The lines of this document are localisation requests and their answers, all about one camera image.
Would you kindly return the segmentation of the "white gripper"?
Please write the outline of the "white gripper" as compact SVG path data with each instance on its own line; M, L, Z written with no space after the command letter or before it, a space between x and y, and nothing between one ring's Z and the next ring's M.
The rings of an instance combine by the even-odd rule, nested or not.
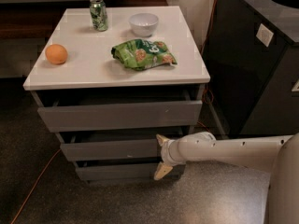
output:
M171 156L171 148L174 146L174 140L170 140L164 135L157 134L156 139L158 144L161 146L161 157L163 162L160 162L154 174L155 180L163 179L167 174L169 174L173 167L180 164L180 161L175 160Z

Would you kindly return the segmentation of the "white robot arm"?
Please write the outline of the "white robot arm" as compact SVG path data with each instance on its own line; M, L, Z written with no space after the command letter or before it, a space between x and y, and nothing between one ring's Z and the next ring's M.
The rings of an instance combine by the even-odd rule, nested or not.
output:
M218 161L270 174L268 224L299 224L299 134L222 139L209 132L171 139L156 136L161 158L154 178L160 180L186 162Z

